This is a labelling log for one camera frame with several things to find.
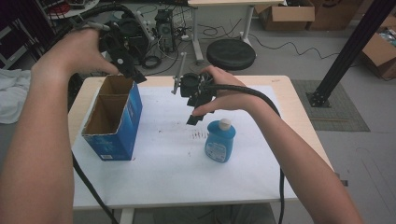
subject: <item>bottle label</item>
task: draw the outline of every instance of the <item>bottle label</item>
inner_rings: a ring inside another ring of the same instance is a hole
[[[227,155],[226,147],[218,143],[206,144],[206,155],[214,161],[224,162]]]

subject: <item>bottle of liquid soap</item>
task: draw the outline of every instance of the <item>bottle of liquid soap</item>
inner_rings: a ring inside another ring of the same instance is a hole
[[[235,128],[229,119],[215,120],[207,125],[209,136],[205,143],[206,155],[218,162],[226,162],[233,151]]]

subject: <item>blue cardboard box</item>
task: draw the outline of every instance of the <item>blue cardboard box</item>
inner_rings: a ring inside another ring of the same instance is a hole
[[[82,136],[102,161],[129,161],[141,111],[136,83],[123,76],[107,76]]]

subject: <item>black stool seat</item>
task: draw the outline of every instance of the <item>black stool seat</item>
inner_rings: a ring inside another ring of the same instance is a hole
[[[207,47],[206,58],[216,67],[236,71],[249,68],[256,59],[256,52],[242,40],[221,39]]]

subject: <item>person's right arm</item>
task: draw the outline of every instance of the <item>person's right arm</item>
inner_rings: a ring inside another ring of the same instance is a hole
[[[245,86],[233,75],[209,66],[204,69],[217,84]],[[291,187],[315,223],[362,223],[341,181],[327,163],[262,99],[245,93],[220,91],[196,108],[199,116],[217,109],[246,110],[256,121]]]

